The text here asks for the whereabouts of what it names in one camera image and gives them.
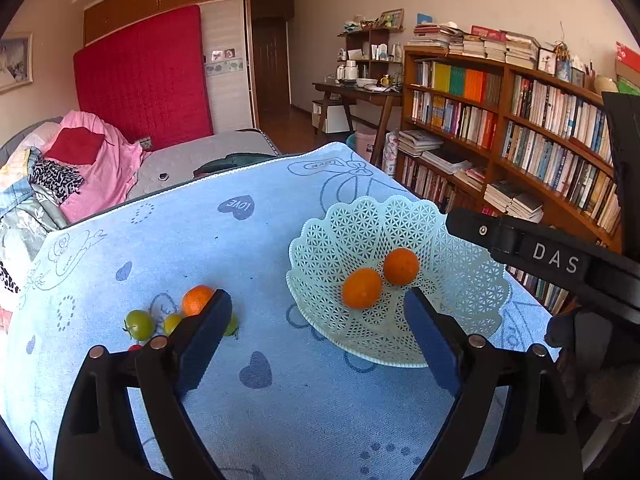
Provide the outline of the small picture frame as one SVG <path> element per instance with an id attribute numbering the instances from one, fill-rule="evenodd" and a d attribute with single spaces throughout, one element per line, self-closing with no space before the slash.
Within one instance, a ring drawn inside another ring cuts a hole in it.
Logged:
<path id="1" fill-rule="evenodd" d="M 378 18 L 378 27 L 401 30 L 404 24 L 404 14 L 405 11 L 402 9 L 384 11 Z"/>

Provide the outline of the pink blanket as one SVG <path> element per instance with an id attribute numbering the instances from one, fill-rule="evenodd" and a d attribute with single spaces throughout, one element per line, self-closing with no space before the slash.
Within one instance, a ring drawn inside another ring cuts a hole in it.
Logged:
<path id="1" fill-rule="evenodd" d="M 105 140 L 92 165 L 67 165 L 75 167 L 85 179 L 78 194 L 58 205 L 70 223 L 121 204 L 137 183 L 137 173 L 144 159 L 144 151 L 139 143 L 128 142 L 119 130 L 95 114 L 78 110 L 72 110 L 63 117 L 58 131 L 43 145 L 42 156 L 44 157 L 63 128 L 77 127 L 104 134 Z"/>

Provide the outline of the large green tomato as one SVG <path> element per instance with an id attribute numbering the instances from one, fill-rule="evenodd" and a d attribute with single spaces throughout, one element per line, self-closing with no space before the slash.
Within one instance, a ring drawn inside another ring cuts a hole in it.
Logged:
<path id="1" fill-rule="evenodd" d="M 132 310 L 124 319 L 124 330 L 135 341 L 147 341 L 155 332 L 154 318 L 145 310 Z"/>

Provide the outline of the dark wooden door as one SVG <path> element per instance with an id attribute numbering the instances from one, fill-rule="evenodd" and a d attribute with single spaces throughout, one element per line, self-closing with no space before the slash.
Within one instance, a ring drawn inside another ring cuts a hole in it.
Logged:
<path id="1" fill-rule="evenodd" d="M 253 21 L 253 50 L 259 120 L 290 105 L 288 35 L 284 18 Z"/>

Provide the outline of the white sliding wardrobe door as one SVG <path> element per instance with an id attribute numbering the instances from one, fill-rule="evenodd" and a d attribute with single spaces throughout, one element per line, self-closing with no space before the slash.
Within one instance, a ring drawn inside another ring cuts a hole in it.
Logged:
<path id="1" fill-rule="evenodd" d="M 200 5 L 204 74 L 214 133 L 253 128 L 246 0 Z"/>

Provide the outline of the floral blue quilt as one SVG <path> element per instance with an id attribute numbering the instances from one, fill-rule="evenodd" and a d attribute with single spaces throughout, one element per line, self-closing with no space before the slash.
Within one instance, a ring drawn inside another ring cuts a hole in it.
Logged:
<path id="1" fill-rule="evenodd" d="M 47 236 L 68 225 L 53 196 L 29 177 L 41 159 L 38 148 L 15 153 L 1 171 L 1 304 L 17 300 Z"/>

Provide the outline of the framed picture on bookshelf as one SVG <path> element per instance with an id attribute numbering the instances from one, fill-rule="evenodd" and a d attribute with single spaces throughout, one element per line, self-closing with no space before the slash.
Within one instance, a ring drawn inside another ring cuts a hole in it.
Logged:
<path id="1" fill-rule="evenodd" d="M 547 48 L 540 48 L 538 50 L 537 70 L 549 74 L 555 75 L 556 69 L 556 54 L 553 50 Z"/>

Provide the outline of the orange mandarin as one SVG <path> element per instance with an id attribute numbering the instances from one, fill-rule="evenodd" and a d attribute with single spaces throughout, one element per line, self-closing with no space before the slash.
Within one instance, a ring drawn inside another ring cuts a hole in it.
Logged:
<path id="1" fill-rule="evenodd" d="M 420 262 L 408 248 L 396 248 L 385 258 L 383 273 L 386 281 L 394 286 L 410 284 L 420 271 Z"/>
<path id="2" fill-rule="evenodd" d="M 182 312 L 184 316 L 194 316 L 202 312 L 215 295 L 215 289 L 207 285 L 198 285 L 188 290 L 182 298 Z"/>
<path id="3" fill-rule="evenodd" d="M 383 281 L 374 269 L 358 269 L 344 281 L 342 300 L 346 307 L 367 310 L 380 299 Z"/>

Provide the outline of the grey bed mattress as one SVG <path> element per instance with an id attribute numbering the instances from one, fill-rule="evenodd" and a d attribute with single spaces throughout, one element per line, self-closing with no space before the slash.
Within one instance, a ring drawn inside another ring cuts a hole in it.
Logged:
<path id="1" fill-rule="evenodd" d="M 206 162 L 240 153 L 271 156 L 280 154 L 270 137 L 259 129 L 216 133 L 152 151 L 145 155 L 137 173 L 137 183 L 129 191 L 126 201 L 188 182 L 194 178 L 194 171 Z"/>

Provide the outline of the small wooden desk shelf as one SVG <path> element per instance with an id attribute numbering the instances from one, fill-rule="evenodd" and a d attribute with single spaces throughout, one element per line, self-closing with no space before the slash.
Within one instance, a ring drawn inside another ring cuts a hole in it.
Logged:
<path id="1" fill-rule="evenodd" d="M 342 32 L 338 36 L 345 47 L 338 55 L 338 62 L 346 65 L 354 62 L 359 78 L 380 80 L 383 76 L 395 77 L 404 60 L 399 42 L 402 28 L 370 27 Z"/>

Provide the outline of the wooden bookshelf with books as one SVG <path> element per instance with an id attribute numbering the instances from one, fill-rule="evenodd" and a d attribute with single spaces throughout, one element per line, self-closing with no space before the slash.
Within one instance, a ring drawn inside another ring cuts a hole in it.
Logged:
<path id="1" fill-rule="evenodd" d="M 440 211 L 538 222 L 620 250 L 620 205 L 600 96 L 546 73 L 442 49 L 405 50 L 395 177 Z"/>

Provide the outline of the white storage box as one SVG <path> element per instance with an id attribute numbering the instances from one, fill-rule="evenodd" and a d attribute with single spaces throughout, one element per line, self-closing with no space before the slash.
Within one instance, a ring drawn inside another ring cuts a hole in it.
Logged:
<path id="1" fill-rule="evenodd" d="M 312 102 L 311 121 L 315 129 L 319 128 L 320 115 L 322 112 L 322 101 Z M 323 124 L 323 132 L 327 134 L 348 133 L 350 131 L 344 106 L 339 100 L 329 102 L 326 111 L 326 120 Z"/>

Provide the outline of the pink trash bin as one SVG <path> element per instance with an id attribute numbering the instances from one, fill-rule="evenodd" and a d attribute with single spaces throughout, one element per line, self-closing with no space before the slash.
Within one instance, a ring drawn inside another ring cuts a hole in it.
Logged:
<path id="1" fill-rule="evenodd" d="M 367 126 L 359 126 L 355 132 L 355 151 L 357 154 L 370 162 L 376 139 L 376 131 Z"/>

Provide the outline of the stack of books on shelf top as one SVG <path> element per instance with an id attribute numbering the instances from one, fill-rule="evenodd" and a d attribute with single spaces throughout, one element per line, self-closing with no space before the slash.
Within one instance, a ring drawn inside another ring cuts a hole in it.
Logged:
<path id="1" fill-rule="evenodd" d="M 518 32 L 473 25 L 469 32 L 454 22 L 419 23 L 413 29 L 410 46 L 439 48 L 451 54 L 484 58 L 533 70 L 537 66 L 540 43 Z"/>

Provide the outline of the white lattice plastic fruit basket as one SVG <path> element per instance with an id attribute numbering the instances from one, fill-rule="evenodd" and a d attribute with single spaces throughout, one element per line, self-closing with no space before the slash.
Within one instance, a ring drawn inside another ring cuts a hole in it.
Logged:
<path id="1" fill-rule="evenodd" d="M 451 235 L 428 200 L 369 196 L 308 220 L 288 248 L 286 282 L 299 313 L 321 336 L 376 364 L 424 367 L 405 317 L 416 287 L 468 334 L 490 337 L 510 296 L 488 251 Z"/>

